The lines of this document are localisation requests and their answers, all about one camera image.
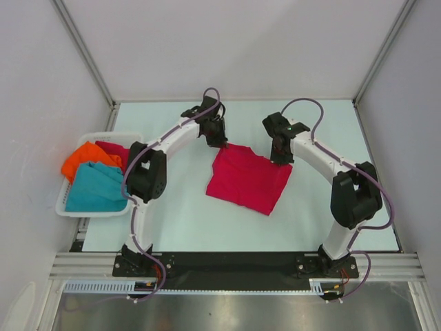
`cloth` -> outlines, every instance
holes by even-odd
[[[70,188],[66,212],[118,212],[127,205],[121,194],[123,173],[101,162],[82,163]]]
[[[119,156],[109,156],[94,143],[86,141],[82,146],[75,150],[66,161],[64,161],[61,173],[64,174],[72,184],[74,182],[76,170],[80,164],[88,161],[101,162],[104,165],[111,167],[122,167],[122,161]]]
[[[125,174],[125,169],[127,169],[127,163],[129,161],[130,149],[124,148],[116,143],[108,143],[107,141],[95,141],[95,144],[102,148],[104,152],[119,156],[122,162],[121,169],[123,170],[123,174]]]
[[[213,162],[206,194],[269,216],[287,185],[292,165],[279,166],[249,147],[228,144]]]

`teal cloth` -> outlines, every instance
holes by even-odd
[[[121,194],[120,168],[101,162],[85,162],[76,171],[66,201],[66,212],[119,212],[127,205]]]

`white table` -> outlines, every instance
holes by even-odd
[[[317,137],[348,159],[369,160],[355,111],[349,100],[321,101],[325,118]],[[135,131],[156,138],[195,102],[123,103],[115,131]],[[250,146],[269,157],[271,139],[262,120],[280,111],[286,101],[228,101],[225,125],[231,143]],[[312,128],[319,115],[314,104],[293,104],[285,113]],[[201,137],[168,163],[167,188],[158,201],[152,228],[155,251],[305,251],[317,250],[329,233],[331,186],[302,160],[296,160],[287,187],[269,217],[205,195],[212,176],[215,148]],[[383,207],[369,225],[388,219]],[[90,219],[83,251],[116,252],[127,239],[130,215]],[[398,250],[391,228],[365,230],[357,250]]]

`white basket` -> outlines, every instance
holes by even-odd
[[[125,148],[130,148],[130,146],[135,141],[143,141],[142,134],[135,132],[95,132],[87,133],[83,135],[79,140],[76,148],[79,148],[86,141],[94,143],[95,141],[108,141],[110,143],[117,143]],[[70,192],[70,183],[64,178],[63,185],[60,189],[60,194],[58,195],[57,203],[55,205],[55,212],[60,216],[68,217],[110,217],[125,214],[129,211],[130,205],[127,204],[126,207],[119,212],[66,212],[66,201],[68,200]]]

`dark red cloth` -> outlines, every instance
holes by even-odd
[[[95,141],[95,145],[100,147],[104,152],[110,155],[118,155],[121,158],[123,166],[121,170],[123,174],[125,173],[125,169],[127,168],[127,162],[129,161],[129,152],[128,148],[124,148],[117,143],[108,143],[107,141]]]
[[[287,185],[292,166],[279,166],[249,147],[228,144],[213,162],[206,194],[269,216]]]

